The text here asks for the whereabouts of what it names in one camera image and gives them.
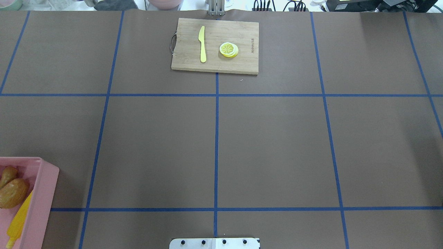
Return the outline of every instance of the wooden cutting board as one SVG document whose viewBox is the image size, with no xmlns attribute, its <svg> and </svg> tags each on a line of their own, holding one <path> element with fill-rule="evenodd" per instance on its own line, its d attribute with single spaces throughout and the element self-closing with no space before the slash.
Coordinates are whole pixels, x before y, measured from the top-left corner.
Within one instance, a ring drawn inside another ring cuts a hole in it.
<svg viewBox="0 0 443 249">
<path fill-rule="evenodd" d="M 198 33 L 205 26 L 206 62 L 200 62 Z M 220 45 L 238 46 L 234 58 L 223 56 Z M 179 18 L 177 43 L 172 55 L 174 70 L 258 74 L 258 23 Z"/>
</svg>

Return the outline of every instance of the yellow corn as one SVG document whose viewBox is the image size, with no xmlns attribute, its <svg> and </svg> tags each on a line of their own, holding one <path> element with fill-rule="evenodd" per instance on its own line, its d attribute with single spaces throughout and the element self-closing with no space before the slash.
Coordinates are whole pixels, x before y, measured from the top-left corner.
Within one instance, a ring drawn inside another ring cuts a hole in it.
<svg viewBox="0 0 443 249">
<path fill-rule="evenodd" d="M 18 240 L 20 236 L 22 236 L 22 230 L 25 224 L 27 210 L 29 208 L 29 203 L 31 202 L 31 197 L 32 197 L 32 191 L 29 194 L 29 196 L 26 198 L 26 200 L 23 202 L 19 211 L 17 212 L 15 217 L 12 219 L 11 224 L 9 225 L 8 231 L 6 232 L 9 236 L 9 241 L 8 244 L 6 245 L 7 249 L 12 249 L 12 247 L 16 243 L 16 240 Z"/>
</svg>

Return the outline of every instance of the knife handle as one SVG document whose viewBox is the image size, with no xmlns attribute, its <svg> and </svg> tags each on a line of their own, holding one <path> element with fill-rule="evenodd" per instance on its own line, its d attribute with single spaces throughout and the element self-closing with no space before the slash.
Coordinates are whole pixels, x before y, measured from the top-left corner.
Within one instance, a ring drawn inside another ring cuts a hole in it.
<svg viewBox="0 0 443 249">
<path fill-rule="evenodd" d="M 206 50 L 205 50 L 205 42 L 200 42 L 200 61 L 206 62 Z"/>
</svg>

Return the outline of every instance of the pink bowl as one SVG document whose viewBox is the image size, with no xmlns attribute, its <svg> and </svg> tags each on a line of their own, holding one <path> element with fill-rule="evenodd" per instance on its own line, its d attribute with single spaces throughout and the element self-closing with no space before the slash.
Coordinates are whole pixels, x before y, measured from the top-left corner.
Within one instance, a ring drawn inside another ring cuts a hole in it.
<svg viewBox="0 0 443 249">
<path fill-rule="evenodd" d="M 6 166 L 14 166 L 19 170 L 18 177 L 29 181 L 28 193 L 34 189 L 22 236 L 13 249 L 41 249 L 59 168 L 39 157 L 0 157 L 0 172 Z M 9 240 L 6 231 L 20 206 L 0 209 L 0 248 Z"/>
<path fill-rule="evenodd" d="M 183 0 L 149 0 L 149 3 L 158 9 L 172 9 L 177 7 Z"/>
</svg>

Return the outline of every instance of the knife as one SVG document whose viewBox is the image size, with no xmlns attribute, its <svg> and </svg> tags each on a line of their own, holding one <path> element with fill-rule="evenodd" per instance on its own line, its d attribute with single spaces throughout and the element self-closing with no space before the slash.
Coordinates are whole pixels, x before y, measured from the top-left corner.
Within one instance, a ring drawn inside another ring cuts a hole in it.
<svg viewBox="0 0 443 249">
<path fill-rule="evenodd" d="M 200 46 L 200 61 L 206 62 L 206 51 L 205 51 L 205 26 L 200 28 L 200 32 L 198 33 L 198 40 L 201 43 Z"/>
</svg>

